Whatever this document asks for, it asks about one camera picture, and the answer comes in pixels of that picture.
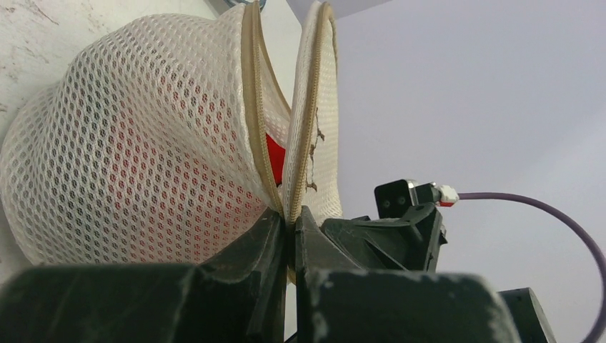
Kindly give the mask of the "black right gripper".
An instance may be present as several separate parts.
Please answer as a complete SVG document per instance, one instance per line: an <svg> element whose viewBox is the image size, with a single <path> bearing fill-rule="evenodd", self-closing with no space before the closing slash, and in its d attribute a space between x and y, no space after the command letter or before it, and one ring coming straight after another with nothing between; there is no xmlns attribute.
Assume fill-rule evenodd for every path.
<svg viewBox="0 0 606 343"><path fill-rule="evenodd" d="M400 218L328 219L321 230L365 269L433 272L447 243L442 215L433 204L412 207Z"/></svg>

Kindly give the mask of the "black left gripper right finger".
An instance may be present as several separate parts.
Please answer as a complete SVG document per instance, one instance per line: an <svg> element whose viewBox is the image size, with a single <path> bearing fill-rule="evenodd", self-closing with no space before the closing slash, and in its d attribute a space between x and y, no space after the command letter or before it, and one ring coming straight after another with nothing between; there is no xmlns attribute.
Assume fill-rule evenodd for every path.
<svg viewBox="0 0 606 343"><path fill-rule="evenodd" d="M329 219L295 227L298 342L518 342L505 301L471 274L438 273L442 217Z"/></svg>

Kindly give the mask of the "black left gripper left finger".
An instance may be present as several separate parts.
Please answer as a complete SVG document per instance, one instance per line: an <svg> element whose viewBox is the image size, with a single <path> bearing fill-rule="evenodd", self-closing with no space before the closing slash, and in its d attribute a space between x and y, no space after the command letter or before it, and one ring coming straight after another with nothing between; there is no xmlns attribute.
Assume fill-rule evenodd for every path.
<svg viewBox="0 0 606 343"><path fill-rule="evenodd" d="M202 264L35 267L1 290L3 342L282 342L284 222Z"/></svg>

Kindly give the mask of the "white mesh bag beige trim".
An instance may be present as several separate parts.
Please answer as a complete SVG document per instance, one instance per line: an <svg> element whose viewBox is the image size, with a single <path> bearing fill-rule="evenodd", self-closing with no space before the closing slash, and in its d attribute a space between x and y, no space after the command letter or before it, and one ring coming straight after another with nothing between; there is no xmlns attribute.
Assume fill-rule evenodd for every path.
<svg viewBox="0 0 606 343"><path fill-rule="evenodd" d="M285 148L275 184L266 134ZM156 14L86 47L17 114L1 199L33 264L191 262L265 209L340 218L337 39L328 3L302 28L294 94L278 85L258 4Z"/></svg>

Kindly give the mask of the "red bra black trim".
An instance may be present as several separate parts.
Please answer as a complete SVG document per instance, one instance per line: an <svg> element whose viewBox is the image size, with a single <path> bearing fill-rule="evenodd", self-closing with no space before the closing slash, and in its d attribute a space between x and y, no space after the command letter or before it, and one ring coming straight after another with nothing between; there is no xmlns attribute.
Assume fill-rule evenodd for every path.
<svg viewBox="0 0 606 343"><path fill-rule="evenodd" d="M266 142L274 181L278 187L282 184L285 148L280 146L269 134L266 134Z"/></svg>

